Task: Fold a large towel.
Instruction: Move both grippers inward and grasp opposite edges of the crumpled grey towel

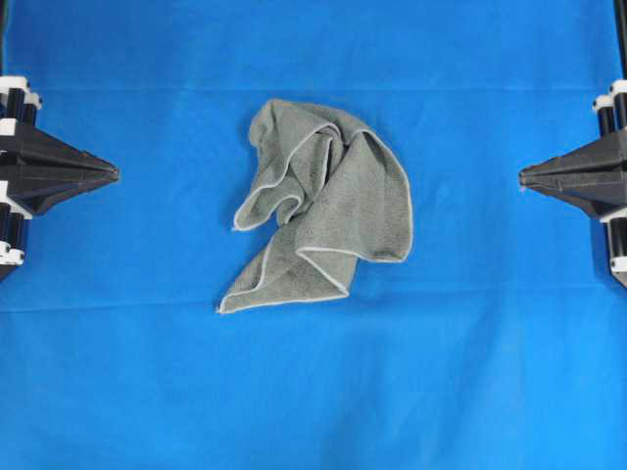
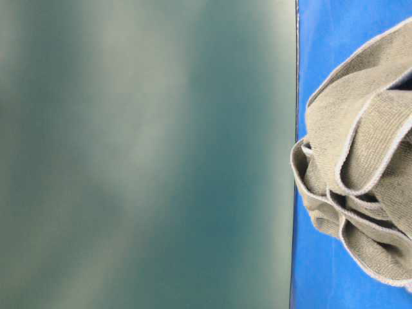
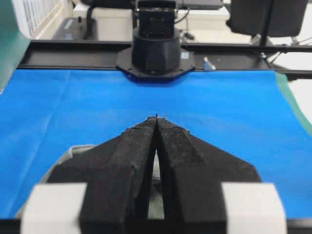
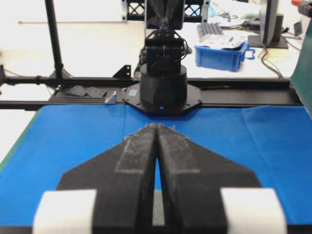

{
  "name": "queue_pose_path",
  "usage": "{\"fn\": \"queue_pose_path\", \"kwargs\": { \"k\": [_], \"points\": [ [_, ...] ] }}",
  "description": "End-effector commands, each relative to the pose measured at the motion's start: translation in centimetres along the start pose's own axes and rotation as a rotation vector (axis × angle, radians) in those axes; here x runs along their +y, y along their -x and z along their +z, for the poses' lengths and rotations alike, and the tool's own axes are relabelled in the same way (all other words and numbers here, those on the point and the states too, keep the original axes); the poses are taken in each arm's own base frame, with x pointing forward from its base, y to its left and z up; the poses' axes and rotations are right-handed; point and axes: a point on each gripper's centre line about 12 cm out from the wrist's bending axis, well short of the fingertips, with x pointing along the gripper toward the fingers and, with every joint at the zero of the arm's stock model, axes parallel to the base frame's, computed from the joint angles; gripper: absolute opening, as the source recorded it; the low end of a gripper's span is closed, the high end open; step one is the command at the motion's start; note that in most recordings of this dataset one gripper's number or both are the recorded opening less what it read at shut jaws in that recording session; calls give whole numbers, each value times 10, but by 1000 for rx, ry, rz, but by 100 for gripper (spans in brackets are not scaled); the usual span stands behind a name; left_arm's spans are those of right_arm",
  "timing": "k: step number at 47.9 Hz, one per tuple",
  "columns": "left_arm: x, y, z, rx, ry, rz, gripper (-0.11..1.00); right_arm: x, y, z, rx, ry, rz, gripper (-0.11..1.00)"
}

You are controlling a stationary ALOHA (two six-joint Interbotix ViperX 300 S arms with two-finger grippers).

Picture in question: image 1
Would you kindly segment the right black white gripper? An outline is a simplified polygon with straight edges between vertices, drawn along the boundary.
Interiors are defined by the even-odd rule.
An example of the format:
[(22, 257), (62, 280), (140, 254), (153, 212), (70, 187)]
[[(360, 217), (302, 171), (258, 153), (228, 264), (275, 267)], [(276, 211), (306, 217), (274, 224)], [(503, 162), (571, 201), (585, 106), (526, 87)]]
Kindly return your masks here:
[(601, 138), (524, 168), (519, 172), (519, 182), (579, 208), (590, 218), (601, 218), (610, 272), (625, 274), (626, 177), (622, 173), (579, 172), (615, 169), (626, 161), (626, 131), (622, 130), (626, 127), (626, 80), (615, 80), (607, 94), (599, 95), (593, 111)]

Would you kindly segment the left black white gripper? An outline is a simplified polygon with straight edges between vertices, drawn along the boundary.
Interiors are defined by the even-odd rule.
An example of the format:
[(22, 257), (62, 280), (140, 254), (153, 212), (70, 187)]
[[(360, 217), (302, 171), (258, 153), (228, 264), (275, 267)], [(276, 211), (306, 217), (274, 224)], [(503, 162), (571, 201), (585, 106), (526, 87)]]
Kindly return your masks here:
[[(42, 99), (31, 91), (25, 76), (1, 76), (2, 267), (24, 263), (28, 230), (35, 217), (120, 178), (113, 164), (37, 129), (41, 108)], [(88, 170), (23, 170), (25, 163)]]

